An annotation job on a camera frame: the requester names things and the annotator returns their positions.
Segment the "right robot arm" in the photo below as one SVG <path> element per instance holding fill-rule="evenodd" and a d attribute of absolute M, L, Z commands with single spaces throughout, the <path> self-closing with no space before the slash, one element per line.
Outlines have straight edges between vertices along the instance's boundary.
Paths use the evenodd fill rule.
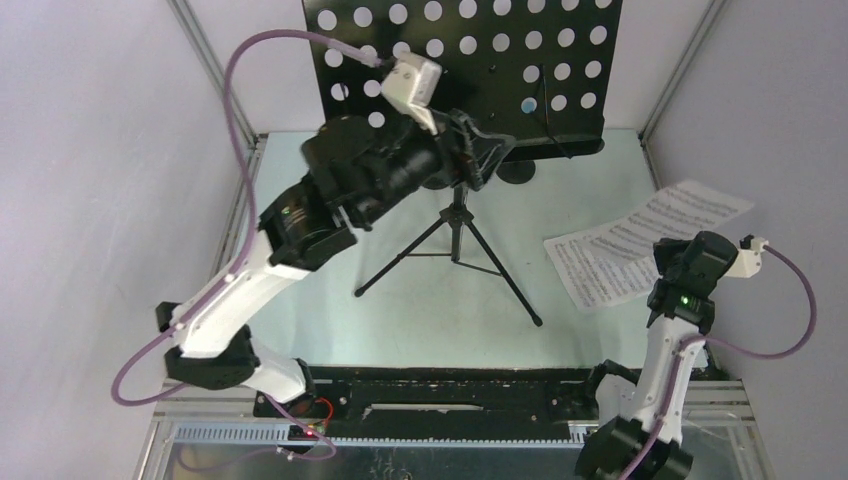
<path fill-rule="evenodd" d="M 653 247 L 659 272 L 647 301 L 647 351 L 634 374 L 606 360 L 581 392 L 599 418 L 576 461 L 583 479 L 684 479 L 693 457 L 682 447 L 682 411 L 694 362 L 715 319 L 710 296 L 739 251 L 702 231 L 691 240 L 663 238 Z"/>

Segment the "sheet music page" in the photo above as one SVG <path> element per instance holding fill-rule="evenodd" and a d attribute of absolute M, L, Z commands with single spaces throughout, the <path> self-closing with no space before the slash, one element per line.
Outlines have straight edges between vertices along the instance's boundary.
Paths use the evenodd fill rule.
<path fill-rule="evenodd" d="M 613 307 L 647 295 L 658 279 L 655 263 L 645 258 L 627 265 L 596 256 L 583 243 L 593 230 L 543 241 L 561 282 L 582 312 Z"/>
<path fill-rule="evenodd" d="M 685 180 L 657 191 L 624 217 L 590 235 L 583 245 L 601 258 L 627 265 L 652 256 L 654 244 L 663 238 L 690 240 L 753 207 L 751 201 Z"/>

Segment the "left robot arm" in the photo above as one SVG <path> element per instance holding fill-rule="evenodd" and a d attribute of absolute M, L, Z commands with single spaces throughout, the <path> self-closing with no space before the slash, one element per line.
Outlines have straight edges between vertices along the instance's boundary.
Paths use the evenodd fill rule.
<path fill-rule="evenodd" d="M 311 412 L 316 390 L 305 361 L 254 342 L 249 320 L 420 188 L 482 188 L 516 144 L 460 110 L 434 119 L 428 131 L 406 116 L 380 128 L 338 116 L 305 141 L 307 173 L 259 214 L 246 253 L 191 300 L 158 308 L 159 322 L 174 333 L 164 356 L 169 378 L 207 390 L 246 386 L 292 416 Z"/>

